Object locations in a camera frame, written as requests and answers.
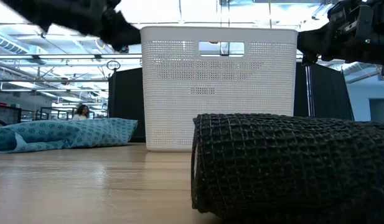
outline rolled black mat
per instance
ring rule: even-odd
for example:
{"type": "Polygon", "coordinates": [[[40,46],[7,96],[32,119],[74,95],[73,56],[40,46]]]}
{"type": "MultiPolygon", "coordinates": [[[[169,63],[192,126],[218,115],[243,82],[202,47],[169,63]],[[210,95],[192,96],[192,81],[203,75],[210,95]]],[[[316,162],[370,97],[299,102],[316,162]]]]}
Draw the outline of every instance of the rolled black mat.
{"type": "Polygon", "coordinates": [[[194,119],[192,206],[228,223],[384,223],[384,123],[194,119]]]}

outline person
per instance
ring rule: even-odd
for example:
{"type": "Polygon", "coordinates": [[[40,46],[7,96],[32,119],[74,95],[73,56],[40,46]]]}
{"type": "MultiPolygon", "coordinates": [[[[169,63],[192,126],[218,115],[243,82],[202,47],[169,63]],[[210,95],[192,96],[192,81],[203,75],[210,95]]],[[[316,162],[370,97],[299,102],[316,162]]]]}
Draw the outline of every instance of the person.
{"type": "Polygon", "coordinates": [[[88,119],[90,116],[90,111],[86,105],[80,105],[73,116],[73,121],[83,121],[88,119]]]}

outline white plastic basket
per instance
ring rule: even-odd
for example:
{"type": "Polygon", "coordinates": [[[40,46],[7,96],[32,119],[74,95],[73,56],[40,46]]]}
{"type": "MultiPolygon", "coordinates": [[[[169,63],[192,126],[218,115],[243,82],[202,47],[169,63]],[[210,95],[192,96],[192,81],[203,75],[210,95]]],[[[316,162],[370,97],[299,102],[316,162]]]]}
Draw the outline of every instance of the white plastic basket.
{"type": "Polygon", "coordinates": [[[191,151],[201,113],[293,115],[297,34],[286,29],[144,27],[146,143],[191,151]],[[204,57],[199,42],[243,42],[242,57],[204,57]]]}

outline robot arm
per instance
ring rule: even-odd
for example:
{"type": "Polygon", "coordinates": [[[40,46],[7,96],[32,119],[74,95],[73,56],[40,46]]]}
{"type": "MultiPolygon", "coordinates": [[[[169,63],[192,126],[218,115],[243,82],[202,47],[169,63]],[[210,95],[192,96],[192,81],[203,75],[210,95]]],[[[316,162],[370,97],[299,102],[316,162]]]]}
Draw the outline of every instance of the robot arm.
{"type": "Polygon", "coordinates": [[[345,0],[327,13],[329,22],[300,32],[303,63],[341,59],[384,65],[384,0],[345,0]]]}
{"type": "Polygon", "coordinates": [[[121,0],[2,0],[28,21],[48,32],[58,24],[94,35],[120,51],[127,45],[140,44],[139,30],[126,22],[114,8],[121,0]]]}

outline wooden floor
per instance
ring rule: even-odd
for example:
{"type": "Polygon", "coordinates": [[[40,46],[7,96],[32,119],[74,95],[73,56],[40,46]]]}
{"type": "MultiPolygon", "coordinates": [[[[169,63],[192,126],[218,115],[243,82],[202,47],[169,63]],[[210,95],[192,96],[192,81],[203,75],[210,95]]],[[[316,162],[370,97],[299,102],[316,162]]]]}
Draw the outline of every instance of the wooden floor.
{"type": "Polygon", "coordinates": [[[219,223],[190,201],[190,153],[144,145],[0,154],[0,224],[219,223]]]}

